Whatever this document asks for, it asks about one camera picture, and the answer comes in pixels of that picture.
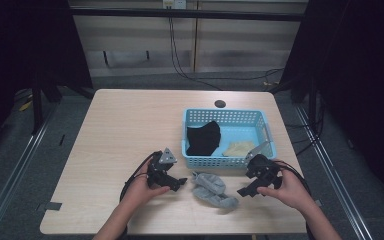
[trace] black cable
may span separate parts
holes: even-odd
[[[135,180],[135,178],[139,175],[146,174],[146,173],[141,173],[139,175],[136,175],[139,172],[139,170],[143,167],[143,165],[145,165],[145,163],[149,160],[149,158],[152,157],[153,154],[154,153],[151,153],[147,158],[145,158],[145,160],[143,160],[143,162],[139,165],[139,167],[133,172],[132,176],[130,176],[130,178],[127,180],[127,182],[124,183],[123,190],[121,190],[121,194],[120,194],[120,202],[123,199],[124,195],[126,194],[127,189],[129,188],[129,186],[133,182],[133,180]]]
[[[324,112],[325,112],[325,104],[323,101],[320,101],[320,107],[319,107],[319,113],[318,118],[319,120],[316,122],[316,129],[315,129],[315,136],[313,139],[311,139],[311,142],[309,145],[298,151],[295,156],[300,155],[301,153],[305,152],[307,149],[309,149],[316,141],[320,140],[320,136],[323,132],[323,125],[324,125]]]
[[[174,27],[173,27],[173,19],[172,18],[169,18],[169,25],[170,25],[170,49],[171,49],[171,62],[173,63],[173,67],[174,69],[176,70],[177,74],[179,74],[179,76],[183,77],[183,78],[186,78],[188,80],[191,80],[191,81],[195,81],[195,82],[199,82],[199,83],[202,83],[202,84],[205,84],[207,86],[210,86],[212,88],[215,88],[219,91],[223,91],[223,89],[217,87],[217,86],[214,86],[212,84],[209,84],[209,83],[206,83],[206,82],[202,82],[202,81],[199,81],[195,78],[191,78],[189,77],[188,75],[186,75],[186,73],[183,71],[182,69],[182,66],[180,65],[180,60],[179,60],[179,56],[177,55],[177,47],[176,47],[176,41],[175,41],[175,38],[174,38]],[[179,66],[179,69],[177,69],[177,66],[175,64],[175,61],[174,61],[174,55],[176,55],[176,59],[177,59],[177,65]]]
[[[268,78],[267,78],[268,76],[273,75],[273,74],[275,74],[275,73],[277,73],[277,72],[279,72],[279,71],[284,69],[284,68],[270,69],[270,70],[266,71],[266,73],[264,75],[262,75],[262,76],[251,77],[251,78],[228,78],[228,77],[199,77],[199,78],[196,78],[196,77],[190,77],[190,76],[188,76],[183,71],[183,69],[182,69],[182,67],[180,65],[179,56],[177,54],[176,40],[175,40],[175,37],[174,37],[174,25],[173,25],[173,19],[172,18],[169,18],[169,25],[170,25],[170,48],[171,48],[172,63],[173,63],[173,66],[174,66],[176,72],[181,77],[184,77],[186,79],[189,79],[189,80],[192,80],[192,81],[195,81],[195,82],[199,82],[199,83],[208,85],[210,87],[216,88],[216,89],[218,89],[220,91],[223,91],[222,89],[220,89],[217,86],[214,86],[212,84],[209,84],[209,83],[206,83],[206,82],[202,82],[202,81],[199,81],[199,80],[238,80],[238,81],[249,81],[249,80],[257,80],[257,79],[265,78],[266,82],[268,83]],[[176,56],[176,61],[177,61],[177,65],[178,65],[179,69],[177,69],[177,66],[175,64],[174,56]]]
[[[288,171],[292,172],[299,179],[299,181],[304,186],[305,190],[307,190],[308,194],[311,196],[311,190],[310,190],[310,187],[307,184],[307,181],[305,181],[305,179],[301,176],[301,174],[294,167],[292,167],[289,163],[286,163],[284,161],[275,160],[273,162],[275,162],[275,163],[282,163],[282,164],[286,165],[286,166],[284,166],[282,164],[277,164],[277,165],[279,165],[279,167],[281,169],[285,169],[285,170],[288,170]]]

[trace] gray floor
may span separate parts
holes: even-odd
[[[136,71],[135,64],[130,70]],[[261,71],[218,73],[190,73],[190,78],[178,74],[159,72],[152,75],[100,75],[94,76],[95,89],[99,88],[143,88],[143,89],[194,89],[194,90],[231,90],[231,91],[265,91],[280,79],[281,71],[268,78],[244,80],[263,76]],[[9,205],[0,219],[0,239],[90,239],[92,236],[47,236],[39,231],[43,212],[37,206],[48,202],[52,196],[59,176],[64,168],[70,150],[87,112],[90,100],[61,88],[62,101],[57,104],[45,103],[45,110],[53,109],[55,113],[43,135],[42,141],[34,152],[31,162]],[[31,138],[33,123],[32,109],[18,111],[24,102],[23,96],[16,102],[12,114],[0,132],[0,191],[22,155]],[[309,144],[307,132],[302,127],[296,112],[296,106],[290,101],[289,92],[275,95],[282,118],[296,152]],[[338,171],[356,209],[361,213],[363,222],[372,239],[384,239],[384,186],[367,168],[361,154],[348,145],[348,139],[327,111],[321,135],[332,163]],[[304,176],[313,192],[313,197],[322,202],[322,209],[344,239],[359,239],[350,223],[350,216],[328,179],[323,165],[313,148],[298,156]],[[192,239],[184,236],[148,236],[138,239]],[[287,240],[308,239],[305,234],[257,236],[258,239]],[[250,236],[207,236],[201,239],[251,239]]]

